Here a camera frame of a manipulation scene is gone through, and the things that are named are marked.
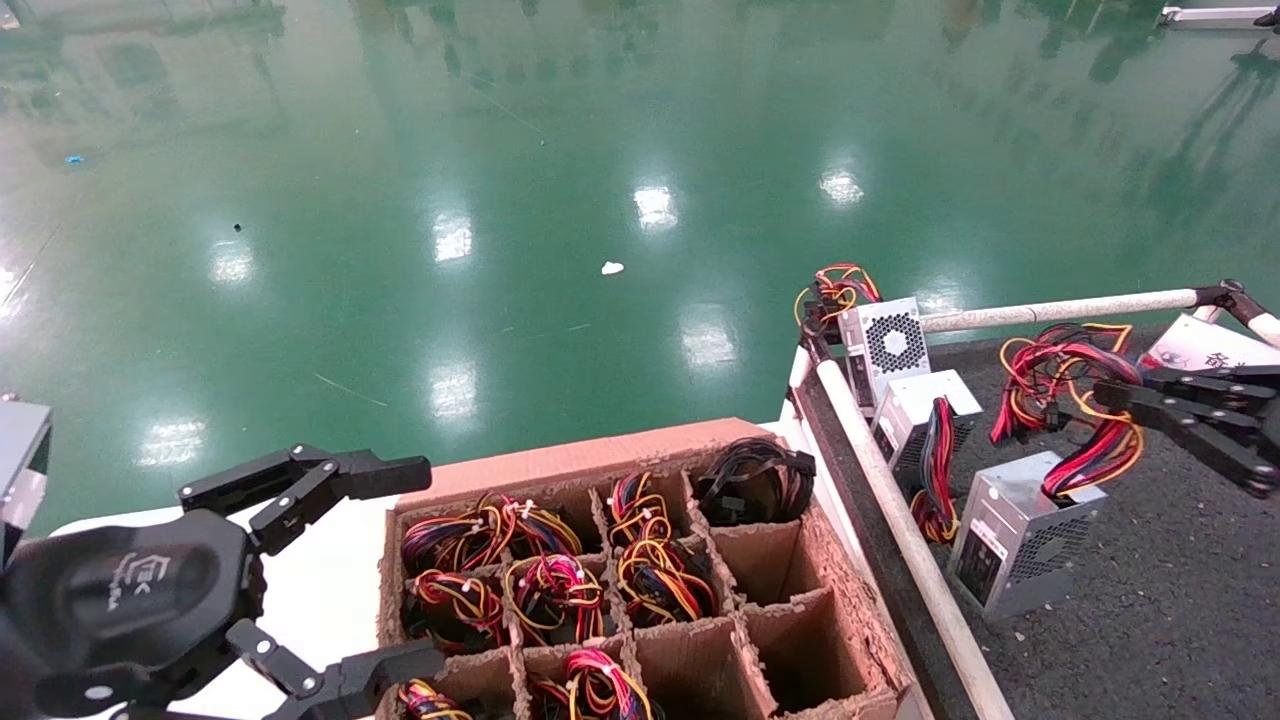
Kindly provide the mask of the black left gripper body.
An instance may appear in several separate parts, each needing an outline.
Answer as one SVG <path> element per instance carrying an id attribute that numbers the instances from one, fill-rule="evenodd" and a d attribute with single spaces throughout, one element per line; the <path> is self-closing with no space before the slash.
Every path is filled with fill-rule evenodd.
<path id="1" fill-rule="evenodd" d="M 207 510 L 23 544 L 3 571 L 3 716 L 188 700 L 237 660 L 227 633 L 265 591 L 250 536 Z"/>

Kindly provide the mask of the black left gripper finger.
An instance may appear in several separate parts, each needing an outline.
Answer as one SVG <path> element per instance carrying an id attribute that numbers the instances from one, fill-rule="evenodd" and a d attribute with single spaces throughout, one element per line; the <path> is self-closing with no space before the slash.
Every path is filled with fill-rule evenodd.
<path id="1" fill-rule="evenodd" d="M 429 638 L 357 653 L 319 671 L 251 620 L 225 634 L 259 675 L 285 698 L 268 719 L 362 719 L 374 715 L 388 691 L 438 674 L 445 656 Z"/>
<path id="2" fill-rule="evenodd" d="M 424 456 L 385 460 L 372 451 L 332 454 L 294 445 L 183 487 L 186 512 L 223 518 L 262 505 L 250 519 L 256 553 L 275 556 L 343 500 L 385 498 L 428 489 L 433 465 Z"/>

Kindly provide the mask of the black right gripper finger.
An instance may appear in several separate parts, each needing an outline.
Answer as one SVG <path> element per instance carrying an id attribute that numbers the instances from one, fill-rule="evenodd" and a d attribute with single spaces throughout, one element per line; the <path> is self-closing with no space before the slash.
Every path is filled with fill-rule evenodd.
<path id="1" fill-rule="evenodd" d="M 1146 404 L 1266 406 L 1277 400 L 1279 366 L 1220 366 L 1203 370 L 1152 369 L 1140 397 Z"/>
<path id="2" fill-rule="evenodd" d="M 1146 404 L 1144 380 L 1097 380 L 1093 398 L 1137 425 L 1157 430 L 1244 492 L 1267 498 L 1279 483 L 1279 391 L 1266 406 Z"/>

